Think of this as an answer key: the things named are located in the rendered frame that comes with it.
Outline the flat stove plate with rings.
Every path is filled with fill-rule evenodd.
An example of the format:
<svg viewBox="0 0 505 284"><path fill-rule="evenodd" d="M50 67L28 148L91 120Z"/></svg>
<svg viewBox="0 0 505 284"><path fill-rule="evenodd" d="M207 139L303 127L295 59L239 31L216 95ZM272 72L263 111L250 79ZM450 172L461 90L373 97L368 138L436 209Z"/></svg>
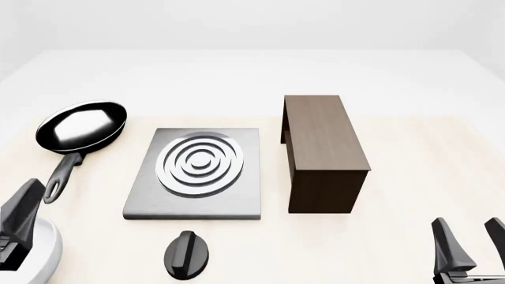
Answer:
<svg viewBox="0 0 505 284"><path fill-rule="evenodd" d="M124 219L260 219L257 128L158 128Z"/></svg>

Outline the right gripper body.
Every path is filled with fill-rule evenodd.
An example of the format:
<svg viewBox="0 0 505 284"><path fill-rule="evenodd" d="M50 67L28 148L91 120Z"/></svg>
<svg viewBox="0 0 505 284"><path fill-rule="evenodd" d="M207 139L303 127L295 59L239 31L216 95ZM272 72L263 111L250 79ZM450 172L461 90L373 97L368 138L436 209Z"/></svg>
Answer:
<svg viewBox="0 0 505 284"><path fill-rule="evenodd" d="M435 284L505 284L505 276L468 276L468 269L434 269Z"/></svg>

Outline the dark brown wooden shelf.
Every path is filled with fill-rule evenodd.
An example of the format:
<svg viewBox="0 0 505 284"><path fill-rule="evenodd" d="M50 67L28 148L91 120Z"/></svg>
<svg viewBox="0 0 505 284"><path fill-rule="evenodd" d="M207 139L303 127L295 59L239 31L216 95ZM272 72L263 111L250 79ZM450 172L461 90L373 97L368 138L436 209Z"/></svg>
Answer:
<svg viewBox="0 0 505 284"><path fill-rule="evenodd" d="M281 144L291 214L349 214L371 167L337 95L287 95Z"/></svg>

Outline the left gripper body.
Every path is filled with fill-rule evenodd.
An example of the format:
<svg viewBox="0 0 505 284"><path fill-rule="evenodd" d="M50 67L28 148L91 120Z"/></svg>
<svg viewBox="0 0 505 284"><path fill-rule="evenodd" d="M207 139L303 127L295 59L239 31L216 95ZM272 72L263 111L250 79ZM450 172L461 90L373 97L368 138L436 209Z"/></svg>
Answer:
<svg viewBox="0 0 505 284"><path fill-rule="evenodd" d="M0 236L0 271L17 271L30 253L32 244Z"/></svg>

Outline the round black stove knob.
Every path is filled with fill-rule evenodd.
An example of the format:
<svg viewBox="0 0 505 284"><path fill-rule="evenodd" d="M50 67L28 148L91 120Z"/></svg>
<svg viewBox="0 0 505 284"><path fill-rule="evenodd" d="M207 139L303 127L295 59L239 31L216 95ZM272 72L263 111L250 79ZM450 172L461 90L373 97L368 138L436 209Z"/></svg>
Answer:
<svg viewBox="0 0 505 284"><path fill-rule="evenodd" d="M182 231L166 248L163 264L167 273L179 281L188 281L206 268L210 252L206 241L194 231Z"/></svg>

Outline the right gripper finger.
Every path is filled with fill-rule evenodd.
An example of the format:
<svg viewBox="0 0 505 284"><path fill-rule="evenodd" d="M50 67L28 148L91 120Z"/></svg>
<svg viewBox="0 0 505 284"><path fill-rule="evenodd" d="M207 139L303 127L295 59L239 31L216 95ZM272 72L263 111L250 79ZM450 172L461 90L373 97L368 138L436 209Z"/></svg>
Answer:
<svg viewBox="0 0 505 284"><path fill-rule="evenodd" d="M505 224L497 217L493 217L484 226L496 247L501 262L505 262Z"/></svg>
<svg viewBox="0 0 505 284"><path fill-rule="evenodd" d="M477 264L458 243L444 218L438 217L431 223L435 243L433 274L461 274L474 269Z"/></svg>

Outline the black frying pan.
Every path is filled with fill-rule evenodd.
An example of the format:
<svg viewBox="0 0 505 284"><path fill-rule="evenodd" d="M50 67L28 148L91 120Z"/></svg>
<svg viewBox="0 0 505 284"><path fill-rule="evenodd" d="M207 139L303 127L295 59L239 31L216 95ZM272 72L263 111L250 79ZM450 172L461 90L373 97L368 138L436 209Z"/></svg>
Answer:
<svg viewBox="0 0 505 284"><path fill-rule="evenodd" d="M55 202L66 187L73 168L82 165L87 154L98 151L122 133L127 110L114 101L85 101L58 110L36 130L37 144L63 155L48 179L43 202Z"/></svg>

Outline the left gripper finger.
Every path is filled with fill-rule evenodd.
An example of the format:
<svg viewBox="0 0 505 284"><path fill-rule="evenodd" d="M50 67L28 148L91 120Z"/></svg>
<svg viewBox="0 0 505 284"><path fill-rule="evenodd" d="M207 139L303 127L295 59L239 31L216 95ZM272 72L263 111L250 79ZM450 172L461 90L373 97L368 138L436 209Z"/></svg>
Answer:
<svg viewBox="0 0 505 284"><path fill-rule="evenodd" d="M0 237L31 250L37 211L45 193L39 179L28 179L0 207Z"/></svg>

